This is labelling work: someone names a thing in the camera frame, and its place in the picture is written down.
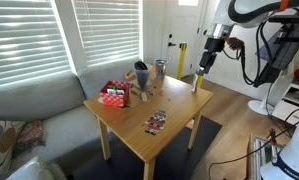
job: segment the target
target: white cabinet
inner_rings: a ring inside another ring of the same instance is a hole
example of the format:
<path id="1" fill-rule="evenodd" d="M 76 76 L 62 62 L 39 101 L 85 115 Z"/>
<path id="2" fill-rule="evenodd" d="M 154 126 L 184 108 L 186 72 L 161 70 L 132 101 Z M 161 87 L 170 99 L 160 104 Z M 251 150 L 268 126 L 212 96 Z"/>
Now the white cabinet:
<path id="1" fill-rule="evenodd" d="M 299 109 L 299 79 L 294 78 L 282 96 L 282 99 L 276 105 L 272 115 L 281 120 L 285 120 L 288 115 L 296 109 Z M 287 122 L 295 124 L 298 121 L 299 111 L 295 112 Z"/>

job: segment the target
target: patterned pillow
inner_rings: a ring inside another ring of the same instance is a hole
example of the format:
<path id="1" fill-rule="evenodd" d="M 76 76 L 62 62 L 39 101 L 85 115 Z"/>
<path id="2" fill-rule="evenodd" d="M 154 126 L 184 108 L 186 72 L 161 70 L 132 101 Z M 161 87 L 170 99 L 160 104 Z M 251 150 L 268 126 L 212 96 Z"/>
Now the patterned pillow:
<path id="1" fill-rule="evenodd" d="M 17 144 L 13 150 L 13 157 L 17 157 L 25 150 L 31 150 L 36 146 L 45 146 L 42 140 L 42 121 L 33 121 L 25 124 L 19 134 Z"/>
<path id="2" fill-rule="evenodd" d="M 0 174 L 8 171 L 12 149 L 24 122 L 0 120 Z"/>

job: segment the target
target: white window blind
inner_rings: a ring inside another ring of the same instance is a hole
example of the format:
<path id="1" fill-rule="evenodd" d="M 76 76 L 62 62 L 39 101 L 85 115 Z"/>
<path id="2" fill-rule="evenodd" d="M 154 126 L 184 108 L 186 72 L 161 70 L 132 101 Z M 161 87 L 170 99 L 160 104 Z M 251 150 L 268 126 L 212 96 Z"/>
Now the white window blind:
<path id="1" fill-rule="evenodd" d="M 50 0 L 0 0 L 0 85 L 70 71 Z"/>
<path id="2" fill-rule="evenodd" d="M 139 0 L 73 0 L 88 66 L 139 60 Z"/>

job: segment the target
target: gift box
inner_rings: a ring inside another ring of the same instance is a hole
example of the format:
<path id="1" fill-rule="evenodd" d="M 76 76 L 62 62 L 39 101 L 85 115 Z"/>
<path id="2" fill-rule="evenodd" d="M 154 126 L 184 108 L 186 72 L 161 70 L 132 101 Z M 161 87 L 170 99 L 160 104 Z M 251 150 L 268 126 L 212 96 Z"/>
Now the gift box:
<path id="1" fill-rule="evenodd" d="M 124 94 L 108 93 L 107 89 L 111 89 L 112 87 L 119 88 L 119 90 L 123 90 Z M 99 94 L 102 97 L 104 105 L 124 107 L 128 102 L 129 88 L 130 83 L 120 81 L 108 81 L 106 85 L 101 89 Z"/>

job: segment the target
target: small toy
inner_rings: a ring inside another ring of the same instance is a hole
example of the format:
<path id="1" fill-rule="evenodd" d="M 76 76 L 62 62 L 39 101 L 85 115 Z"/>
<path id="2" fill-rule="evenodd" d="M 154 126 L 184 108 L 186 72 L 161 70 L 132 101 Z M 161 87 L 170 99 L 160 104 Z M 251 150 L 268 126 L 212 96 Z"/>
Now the small toy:
<path id="1" fill-rule="evenodd" d="M 145 130 L 146 133 L 151 135 L 156 135 L 157 132 L 161 131 L 166 122 L 166 112 L 163 110 L 155 111 L 153 117 L 146 122 L 148 129 Z"/>

